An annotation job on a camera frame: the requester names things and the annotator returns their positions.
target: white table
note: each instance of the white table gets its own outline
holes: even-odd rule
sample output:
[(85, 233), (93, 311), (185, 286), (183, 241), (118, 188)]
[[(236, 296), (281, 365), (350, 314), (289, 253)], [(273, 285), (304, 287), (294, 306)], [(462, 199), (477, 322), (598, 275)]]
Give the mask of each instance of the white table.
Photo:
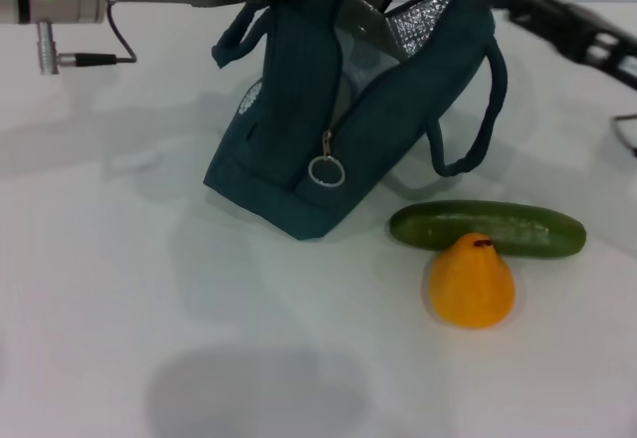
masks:
[[(637, 32), (637, 5), (595, 7)], [(486, 163), (440, 181), (423, 142), (302, 244), (202, 185), (261, 65), (209, 57), (237, 10), (119, 6), (140, 64), (58, 78), (31, 28), (0, 29), (0, 437), (637, 436), (637, 160), (609, 129), (637, 95), (501, 25)], [(61, 51), (118, 48), (106, 26), (57, 31)], [(447, 114), (453, 155), (488, 90), (483, 71)], [(551, 207), (590, 239), (510, 260), (506, 324), (446, 327), (421, 301), (432, 255), (384, 232), (433, 198)]]

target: yellow pear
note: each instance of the yellow pear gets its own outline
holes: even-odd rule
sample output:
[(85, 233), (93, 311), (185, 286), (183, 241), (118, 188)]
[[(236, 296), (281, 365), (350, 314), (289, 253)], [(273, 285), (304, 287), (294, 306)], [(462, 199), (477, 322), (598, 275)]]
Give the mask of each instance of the yellow pear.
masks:
[(468, 234), (436, 260), (429, 295), (444, 321), (484, 329), (509, 315), (516, 302), (516, 285), (491, 239)]

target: zipper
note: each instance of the zipper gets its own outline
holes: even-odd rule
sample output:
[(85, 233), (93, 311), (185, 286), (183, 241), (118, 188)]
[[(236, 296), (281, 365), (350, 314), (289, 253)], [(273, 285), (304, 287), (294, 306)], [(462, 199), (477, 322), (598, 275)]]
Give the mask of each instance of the zipper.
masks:
[[(398, 69), (400, 69), (402, 67), (405, 67), (410, 62), (413, 62), (417, 57), (423, 55), (423, 52), (425, 52), (426, 50), (430, 49), (430, 45), (432, 43), (431, 42), (432, 38), (434, 38), (434, 36), (437, 35), (438, 32), (440, 31), (440, 28), (438, 28), (438, 26), (443, 24), (443, 22), (450, 15), (450, 12), (453, 11), (452, 7), (454, 6), (454, 4), (456, 2), (458, 2), (458, 0), (451, 0), (449, 2), (449, 4), (447, 5), (445, 11), (442, 13), (440, 18), (438, 19), (438, 22), (436, 23), (436, 28), (434, 29), (433, 33), (429, 37), (429, 40), (423, 46), (422, 49), (420, 49), (415, 55), (411, 56), (409, 59), (405, 60), (402, 63), (399, 63), (398, 65), (395, 65), (395, 66), (391, 67), (389, 70), (387, 70), (386, 72), (383, 72), (382, 74), (377, 76), (374, 80), (372, 80), (372, 82), (369, 85), (367, 85), (367, 88), (360, 95), (358, 95), (358, 98), (356, 98), (356, 100), (351, 105), (351, 107), (347, 110), (347, 112), (338, 121), (334, 121), (334, 124), (332, 124), (330, 126), (329, 130), (328, 130), (331, 133), (331, 143), (332, 144), (334, 144), (334, 143), (337, 144), (337, 139), (338, 139), (342, 129), (348, 123), (350, 117), (353, 116), (356, 113), (356, 111), (358, 110), (358, 108), (360, 107), (362, 102), (367, 99), (367, 97), (378, 87), (378, 85), (380, 83), (384, 82), (384, 80), (387, 77), (392, 75)], [(395, 15), (397, 12), (401, 11), (402, 8), (398, 7), (396, 9), (392, 10), (391, 12), (386, 14), (387, 17), (391, 17), (392, 15)]]
[[(442, 24), (447, 16), (450, 14), (450, 12), (453, 10), (452, 6), (454, 5), (454, 3), (458, 2), (458, 0), (451, 0), (449, 2), (449, 4), (447, 5), (445, 11), (443, 12), (443, 14), (440, 16), (440, 18), (438, 19), (438, 22), (436, 24), (436, 27), (440, 24)], [(392, 14), (395, 14), (397, 12), (399, 12), (401, 10), (401, 7), (398, 7), (394, 10), (392, 10), (391, 12), (387, 13), (386, 15), (389, 17)], [(340, 161), (335, 158), (334, 156), (331, 155), (331, 147), (333, 144), (338, 145), (338, 139), (339, 139), (339, 135), (342, 132), (342, 129), (349, 123), (349, 120), (351, 119), (351, 117), (356, 113), (356, 111), (358, 110), (358, 108), (360, 108), (360, 106), (362, 105), (362, 103), (367, 99), (367, 97), (376, 90), (376, 88), (378, 88), (378, 86), (385, 81), (385, 79), (387, 79), (390, 75), (393, 75), (397, 70), (399, 70), (402, 67), (405, 67), (406, 65), (408, 65), (410, 62), (414, 61), (415, 58), (417, 58), (418, 56), (422, 55), (424, 51), (428, 50), (430, 48), (431, 45), (431, 40), (432, 38), (434, 38), (434, 35), (436, 35), (438, 32), (440, 31), (439, 28), (434, 29), (434, 32), (432, 33), (432, 35), (430, 36), (429, 40), (427, 41), (426, 45), (421, 48), (415, 55), (411, 56), (409, 59), (407, 59), (406, 61), (399, 63), (398, 65), (393, 66), (392, 68), (390, 68), (389, 70), (387, 70), (386, 72), (383, 72), (381, 75), (379, 75), (378, 77), (376, 77), (369, 85), (367, 85), (367, 88), (360, 94), (358, 95), (358, 98), (356, 98), (356, 100), (354, 101), (354, 103), (349, 107), (349, 109), (347, 110), (347, 112), (345, 114), (343, 114), (339, 119), (337, 120), (332, 120), (331, 124), (329, 125), (329, 129), (327, 129), (323, 135), (322, 135), (322, 148), (323, 148), (323, 154), (325, 153), (325, 146), (327, 146), (327, 151), (329, 152), (329, 155), (324, 155), (323, 158), (325, 158), (326, 160), (329, 160), (331, 162), (335, 162), (341, 169), (342, 173), (343, 173), (343, 179), (344, 179), (344, 168), (342, 166), (342, 164), (340, 163)], [(342, 49), (339, 48), (339, 54), (340, 54), (340, 71), (342, 73)], [(319, 181), (317, 181), (314, 178), (314, 174), (313, 174), (313, 168), (316, 165), (316, 163), (320, 160), (320, 156), (316, 159), (314, 159), (311, 163), (310, 163), (310, 176), (311, 178), (315, 181), (320, 183)]]

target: cable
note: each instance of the cable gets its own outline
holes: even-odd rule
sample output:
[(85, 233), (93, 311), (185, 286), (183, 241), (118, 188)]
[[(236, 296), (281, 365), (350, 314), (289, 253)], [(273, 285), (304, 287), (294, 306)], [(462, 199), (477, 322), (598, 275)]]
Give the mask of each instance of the cable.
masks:
[(129, 55), (129, 58), (117, 57), (117, 62), (118, 63), (137, 63), (137, 55), (135, 54), (135, 51), (130, 47), (126, 39), (119, 32), (119, 29), (117, 28), (117, 25), (115, 24), (115, 21), (112, 18), (112, 7), (117, 2), (118, 0), (108, 1), (108, 5), (106, 7), (106, 16), (108, 18), (108, 24), (110, 25), (112, 32), (115, 34), (115, 36), (117, 37), (121, 45), (126, 49)]

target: silver insulated lining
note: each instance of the silver insulated lining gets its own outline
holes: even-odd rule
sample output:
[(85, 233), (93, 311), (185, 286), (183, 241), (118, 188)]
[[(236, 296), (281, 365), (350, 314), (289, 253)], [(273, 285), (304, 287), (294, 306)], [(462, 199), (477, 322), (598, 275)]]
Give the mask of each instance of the silver insulated lining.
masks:
[(412, 57), (427, 43), (452, 0), (423, 0), (388, 18), (396, 43)]

